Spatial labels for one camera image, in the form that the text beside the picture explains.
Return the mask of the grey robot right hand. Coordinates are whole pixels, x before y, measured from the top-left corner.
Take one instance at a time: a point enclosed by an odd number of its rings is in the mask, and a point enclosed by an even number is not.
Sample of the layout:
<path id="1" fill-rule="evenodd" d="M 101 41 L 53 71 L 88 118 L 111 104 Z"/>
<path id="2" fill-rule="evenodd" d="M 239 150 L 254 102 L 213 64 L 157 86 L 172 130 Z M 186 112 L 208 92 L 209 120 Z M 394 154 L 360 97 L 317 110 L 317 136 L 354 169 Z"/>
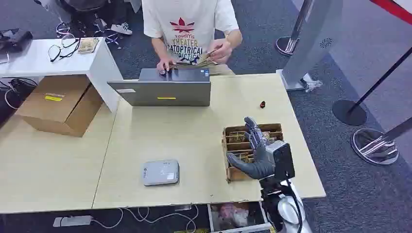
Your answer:
<path id="1" fill-rule="evenodd" d="M 241 159 L 237 158 L 233 153 L 227 152 L 226 157 L 231 166 L 242 171 L 252 179 L 263 179 L 275 172 L 275 161 L 273 158 L 273 153 L 268 151 L 266 147 L 268 146 L 267 140 L 264 138 L 263 133 L 251 117 L 245 117 L 245 126 L 247 131 L 245 136 L 249 139 L 249 143 L 254 152 L 254 161 L 252 163 L 246 163 Z"/>

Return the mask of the person's right hand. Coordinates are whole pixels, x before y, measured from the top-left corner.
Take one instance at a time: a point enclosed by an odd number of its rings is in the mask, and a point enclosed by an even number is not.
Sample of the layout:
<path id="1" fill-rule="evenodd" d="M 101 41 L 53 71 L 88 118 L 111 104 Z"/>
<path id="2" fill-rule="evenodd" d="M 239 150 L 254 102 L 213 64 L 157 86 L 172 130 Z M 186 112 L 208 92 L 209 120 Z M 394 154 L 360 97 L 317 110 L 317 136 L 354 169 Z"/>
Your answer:
<path id="1" fill-rule="evenodd" d="M 156 65 L 156 69 L 160 75 L 165 75 L 169 72 L 174 66 L 176 62 L 171 58 L 161 58 L 159 63 Z"/>

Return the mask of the person's left hand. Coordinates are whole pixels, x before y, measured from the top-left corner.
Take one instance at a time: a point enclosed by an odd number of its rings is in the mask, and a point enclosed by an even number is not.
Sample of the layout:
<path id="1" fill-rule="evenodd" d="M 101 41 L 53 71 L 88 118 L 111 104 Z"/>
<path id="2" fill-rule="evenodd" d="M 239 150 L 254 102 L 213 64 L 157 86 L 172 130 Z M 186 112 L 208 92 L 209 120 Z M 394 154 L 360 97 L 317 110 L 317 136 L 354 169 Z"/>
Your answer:
<path id="1" fill-rule="evenodd" d="M 225 64 L 232 53 L 232 46 L 226 38 L 216 39 L 209 49 L 208 59 L 217 64 Z"/>

